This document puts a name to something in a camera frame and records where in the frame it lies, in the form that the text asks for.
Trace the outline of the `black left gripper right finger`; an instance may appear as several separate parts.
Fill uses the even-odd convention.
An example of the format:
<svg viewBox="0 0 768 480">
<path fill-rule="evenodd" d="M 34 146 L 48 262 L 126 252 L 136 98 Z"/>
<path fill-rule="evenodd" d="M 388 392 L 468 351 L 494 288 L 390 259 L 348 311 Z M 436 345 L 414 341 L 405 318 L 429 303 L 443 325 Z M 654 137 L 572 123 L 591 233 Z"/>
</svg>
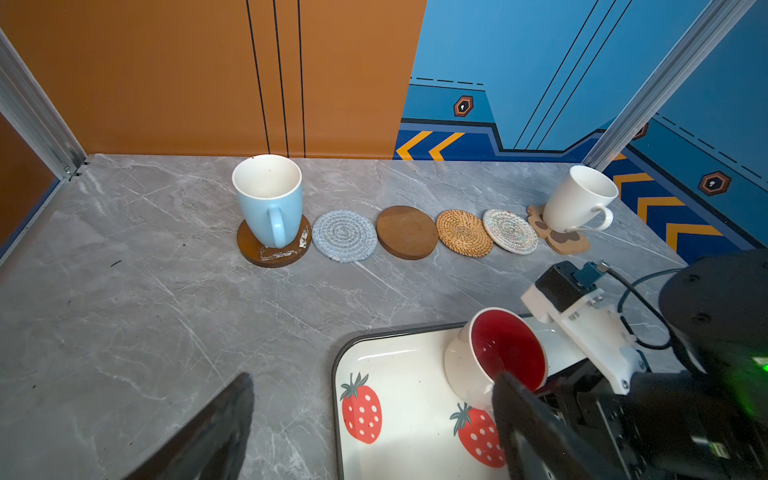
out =
<svg viewBox="0 0 768 480">
<path fill-rule="evenodd" d="M 520 448 L 522 440 L 556 479 L 624 477 L 509 372 L 494 380 L 492 410 L 512 479 L 527 479 L 530 474 Z"/>
</svg>

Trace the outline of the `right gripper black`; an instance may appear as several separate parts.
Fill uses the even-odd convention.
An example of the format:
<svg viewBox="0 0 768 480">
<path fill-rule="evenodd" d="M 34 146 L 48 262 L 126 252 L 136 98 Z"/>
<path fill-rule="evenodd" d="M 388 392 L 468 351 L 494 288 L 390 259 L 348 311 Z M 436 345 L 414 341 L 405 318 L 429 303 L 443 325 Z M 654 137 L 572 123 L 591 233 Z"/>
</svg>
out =
<svg viewBox="0 0 768 480">
<path fill-rule="evenodd" d="M 618 468 L 623 479 L 678 477 L 652 466 L 636 449 L 628 412 L 589 360 L 581 360 L 551 375 L 539 389 L 539 399 L 593 447 L 605 463 Z"/>
</svg>

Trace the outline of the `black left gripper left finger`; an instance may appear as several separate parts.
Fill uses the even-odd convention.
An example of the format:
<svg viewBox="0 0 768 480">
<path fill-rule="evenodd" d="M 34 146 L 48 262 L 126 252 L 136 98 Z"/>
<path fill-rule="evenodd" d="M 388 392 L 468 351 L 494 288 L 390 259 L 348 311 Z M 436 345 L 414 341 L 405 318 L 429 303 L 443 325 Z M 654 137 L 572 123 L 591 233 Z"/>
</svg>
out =
<svg viewBox="0 0 768 480">
<path fill-rule="evenodd" d="M 244 463 L 255 395 L 239 373 L 130 479 L 237 479 Z"/>
</svg>

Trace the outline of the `white mug red inside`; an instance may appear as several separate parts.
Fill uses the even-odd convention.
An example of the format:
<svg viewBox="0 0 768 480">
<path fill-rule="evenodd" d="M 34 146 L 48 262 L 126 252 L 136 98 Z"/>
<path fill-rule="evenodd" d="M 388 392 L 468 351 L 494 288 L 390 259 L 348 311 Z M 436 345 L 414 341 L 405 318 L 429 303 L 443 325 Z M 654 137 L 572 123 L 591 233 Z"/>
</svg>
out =
<svg viewBox="0 0 768 480">
<path fill-rule="evenodd" d="M 444 371 L 451 389 L 470 407 L 489 411 L 495 378 L 510 373 L 535 392 L 548 377 L 548 360 L 533 330 L 502 308 L 479 311 L 448 343 Z"/>
</svg>

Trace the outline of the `cork paw print coaster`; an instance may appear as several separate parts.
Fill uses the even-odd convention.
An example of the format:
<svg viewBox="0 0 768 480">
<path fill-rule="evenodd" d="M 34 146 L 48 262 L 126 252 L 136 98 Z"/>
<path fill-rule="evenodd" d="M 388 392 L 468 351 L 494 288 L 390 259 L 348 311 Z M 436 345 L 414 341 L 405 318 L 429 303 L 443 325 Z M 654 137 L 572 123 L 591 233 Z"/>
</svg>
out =
<svg viewBox="0 0 768 480">
<path fill-rule="evenodd" d="M 576 255 L 590 249 L 590 242 L 579 232 L 559 233 L 551 230 L 543 221 L 543 209 L 543 205 L 529 205 L 527 221 L 537 236 L 544 239 L 553 251 L 560 255 Z"/>
</svg>

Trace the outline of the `dark scratched wooden coaster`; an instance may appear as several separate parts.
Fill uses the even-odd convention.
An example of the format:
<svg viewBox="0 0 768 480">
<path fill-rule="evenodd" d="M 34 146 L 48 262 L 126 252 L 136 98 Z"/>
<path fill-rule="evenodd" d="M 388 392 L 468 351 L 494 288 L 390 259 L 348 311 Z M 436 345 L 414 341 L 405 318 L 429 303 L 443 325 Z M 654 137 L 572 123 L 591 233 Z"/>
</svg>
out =
<svg viewBox="0 0 768 480">
<path fill-rule="evenodd" d="M 251 232 L 245 220 L 237 231 L 237 245 L 246 260 L 263 268 L 281 268 L 295 263 L 308 251 L 312 241 L 312 227 L 306 216 L 302 216 L 296 238 L 282 249 L 263 245 Z"/>
</svg>

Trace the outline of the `white multicolour woven rope coaster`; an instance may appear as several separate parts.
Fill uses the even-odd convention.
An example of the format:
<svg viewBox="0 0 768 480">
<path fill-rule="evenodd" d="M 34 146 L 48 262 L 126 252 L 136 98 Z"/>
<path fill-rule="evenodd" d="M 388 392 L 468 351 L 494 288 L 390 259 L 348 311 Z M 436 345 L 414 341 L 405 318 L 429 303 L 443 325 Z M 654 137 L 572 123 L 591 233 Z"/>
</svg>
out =
<svg viewBox="0 0 768 480">
<path fill-rule="evenodd" d="M 489 237 L 502 249 L 517 255 L 529 255 L 538 246 L 534 228 L 519 216 L 501 209 L 488 209 L 482 216 Z"/>
</svg>

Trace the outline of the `woven rattan round coaster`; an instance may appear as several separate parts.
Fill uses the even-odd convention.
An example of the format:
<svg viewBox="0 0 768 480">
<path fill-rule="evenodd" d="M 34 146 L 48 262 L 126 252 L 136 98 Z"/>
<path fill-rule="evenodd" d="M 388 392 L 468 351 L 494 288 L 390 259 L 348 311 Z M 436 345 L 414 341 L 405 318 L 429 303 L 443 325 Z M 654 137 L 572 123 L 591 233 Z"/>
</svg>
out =
<svg viewBox="0 0 768 480">
<path fill-rule="evenodd" d="M 471 258 L 481 258 L 493 249 L 480 218 L 463 210 L 446 210 L 436 219 L 439 240 L 451 251 Z"/>
</svg>

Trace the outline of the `plain white mug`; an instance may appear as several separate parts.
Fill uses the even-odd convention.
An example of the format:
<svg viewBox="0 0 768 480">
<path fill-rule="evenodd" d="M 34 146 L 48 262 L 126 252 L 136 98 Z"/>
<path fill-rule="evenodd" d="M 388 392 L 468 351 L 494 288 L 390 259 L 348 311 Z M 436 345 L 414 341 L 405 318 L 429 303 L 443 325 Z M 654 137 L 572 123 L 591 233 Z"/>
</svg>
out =
<svg viewBox="0 0 768 480">
<path fill-rule="evenodd" d="M 602 172 L 574 165 L 545 204 L 542 219 L 558 233 L 603 231 L 613 222 L 608 206 L 618 195 L 616 184 Z"/>
</svg>

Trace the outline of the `grey blue rope coaster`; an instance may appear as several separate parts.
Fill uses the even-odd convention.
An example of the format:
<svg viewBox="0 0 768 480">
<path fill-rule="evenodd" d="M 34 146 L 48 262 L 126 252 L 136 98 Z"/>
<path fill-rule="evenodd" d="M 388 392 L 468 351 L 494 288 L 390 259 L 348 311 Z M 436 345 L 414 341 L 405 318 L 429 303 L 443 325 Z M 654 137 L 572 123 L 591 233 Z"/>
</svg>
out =
<svg viewBox="0 0 768 480">
<path fill-rule="evenodd" d="M 315 221 L 313 243 L 331 260 L 352 263 L 371 256 L 378 239 L 372 222 L 364 216 L 349 210 L 331 210 Z"/>
</svg>

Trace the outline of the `brown round wooden coaster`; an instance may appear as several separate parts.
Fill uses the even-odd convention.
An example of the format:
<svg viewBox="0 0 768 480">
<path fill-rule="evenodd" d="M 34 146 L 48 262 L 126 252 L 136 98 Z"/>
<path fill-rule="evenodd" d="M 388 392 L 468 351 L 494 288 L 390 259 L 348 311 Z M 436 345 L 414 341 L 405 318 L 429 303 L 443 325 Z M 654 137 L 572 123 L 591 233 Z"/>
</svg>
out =
<svg viewBox="0 0 768 480">
<path fill-rule="evenodd" d="M 405 205 L 383 210 L 377 218 L 376 231 L 382 247 L 405 260 L 428 257 L 438 243 L 434 220 L 423 211 Z"/>
</svg>

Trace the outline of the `white mug blue handle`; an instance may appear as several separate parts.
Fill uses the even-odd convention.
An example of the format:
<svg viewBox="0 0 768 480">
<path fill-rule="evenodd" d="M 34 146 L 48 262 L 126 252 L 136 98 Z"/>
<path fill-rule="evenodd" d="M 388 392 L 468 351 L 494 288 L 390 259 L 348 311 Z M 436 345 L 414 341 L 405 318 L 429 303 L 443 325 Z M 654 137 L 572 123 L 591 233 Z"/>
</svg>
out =
<svg viewBox="0 0 768 480">
<path fill-rule="evenodd" d="M 262 154 L 232 172 L 246 224 L 265 247 L 282 249 L 297 237 L 303 217 L 303 174 L 289 158 Z"/>
</svg>

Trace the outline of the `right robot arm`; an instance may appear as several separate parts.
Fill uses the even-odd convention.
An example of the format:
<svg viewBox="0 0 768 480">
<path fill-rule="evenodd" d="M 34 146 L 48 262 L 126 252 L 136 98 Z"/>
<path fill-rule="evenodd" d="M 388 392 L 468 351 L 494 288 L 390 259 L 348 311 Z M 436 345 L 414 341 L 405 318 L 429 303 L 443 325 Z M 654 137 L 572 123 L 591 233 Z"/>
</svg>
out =
<svg viewBox="0 0 768 480">
<path fill-rule="evenodd" d="M 590 361 L 561 374 L 548 404 L 622 479 L 767 475 L 767 253 L 702 259 L 659 306 L 684 370 L 640 372 L 614 394 Z"/>
</svg>

